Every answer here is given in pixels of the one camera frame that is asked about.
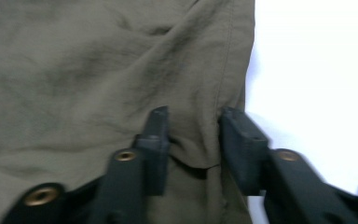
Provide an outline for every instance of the white wall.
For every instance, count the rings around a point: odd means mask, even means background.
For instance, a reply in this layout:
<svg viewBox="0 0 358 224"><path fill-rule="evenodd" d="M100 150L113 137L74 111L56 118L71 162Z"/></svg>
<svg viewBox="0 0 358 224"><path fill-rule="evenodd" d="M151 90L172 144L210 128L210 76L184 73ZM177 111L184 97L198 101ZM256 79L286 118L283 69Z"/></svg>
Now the white wall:
<svg viewBox="0 0 358 224"><path fill-rule="evenodd" d="M271 148L303 153L358 194L358 0L256 0L246 112ZM250 200L255 224L265 223Z"/></svg>

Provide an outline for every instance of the wrinkled cloth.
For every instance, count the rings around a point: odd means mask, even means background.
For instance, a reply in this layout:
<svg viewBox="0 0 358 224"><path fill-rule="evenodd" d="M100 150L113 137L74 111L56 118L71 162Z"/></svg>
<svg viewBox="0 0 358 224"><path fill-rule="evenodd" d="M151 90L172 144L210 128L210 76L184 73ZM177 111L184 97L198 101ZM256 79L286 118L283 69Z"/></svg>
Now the wrinkled cloth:
<svg viewBox="0 0 358 224"><path fill-rule="evenodd" d="M222 172L218 118L243 108L253 0L0 0L0 220L27 189L102 175L148 113L170 110L150 223L250 223Z"/></svg>

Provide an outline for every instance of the olive green fabric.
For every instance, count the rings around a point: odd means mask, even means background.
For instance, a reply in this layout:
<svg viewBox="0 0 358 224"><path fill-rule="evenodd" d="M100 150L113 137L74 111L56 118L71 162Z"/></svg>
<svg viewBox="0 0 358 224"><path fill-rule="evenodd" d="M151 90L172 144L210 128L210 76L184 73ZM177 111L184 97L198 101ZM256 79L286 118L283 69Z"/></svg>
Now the olive green fabric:
<svg viewBox="0 0 358 224"><path fill-rule="evenodd" d="M103 173L155 107L170 175L150 223L249 223L217 120L243 107L253 0L0 0L0 218L28 188Z"/></svg>

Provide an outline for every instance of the fabric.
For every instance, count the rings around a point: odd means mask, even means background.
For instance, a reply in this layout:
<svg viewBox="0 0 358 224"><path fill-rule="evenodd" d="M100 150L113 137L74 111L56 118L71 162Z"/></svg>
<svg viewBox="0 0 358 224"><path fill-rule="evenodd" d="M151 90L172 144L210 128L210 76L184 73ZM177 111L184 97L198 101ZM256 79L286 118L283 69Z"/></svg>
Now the fabric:
<svg viewBox="0 0 358 224"><path fill-rule="evenodd" d="M101 175L167 105L170 173L166 195L148 199L150 223L249 223L221 172L217 120L222 106L243 108L254 10L253 0L0 0L0 219L32 186L70 190Z"/></svg>

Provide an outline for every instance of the brass grommet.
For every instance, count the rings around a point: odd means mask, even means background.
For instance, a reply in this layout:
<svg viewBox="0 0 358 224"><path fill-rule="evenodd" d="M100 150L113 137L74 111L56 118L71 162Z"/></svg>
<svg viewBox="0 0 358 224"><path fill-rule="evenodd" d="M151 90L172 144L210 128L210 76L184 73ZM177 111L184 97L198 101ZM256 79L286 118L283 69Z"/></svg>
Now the brass grommet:
<svg viewBox="0 0 358 224"><path fill-rule="evenodd" d="M123 151L116 155L117 161L132 161L136 157L136 154L131 151Z"/></svg>
<svg viewBox="0 0 358 224"><path fill-rule="evenodd" d="M281 159L283 159L284 161L297 161L298 160L297 154L294 152L291 152L291 151L280 151L279 157L281 157Z"/></svg>
<svg viewBox="0 0 358 224"><path fill-rule="evenodd" d="M58 195L59 192L55 188L47 187L37 189L24 199L24 203L28 206L42 205L52 202Z"/></svg>

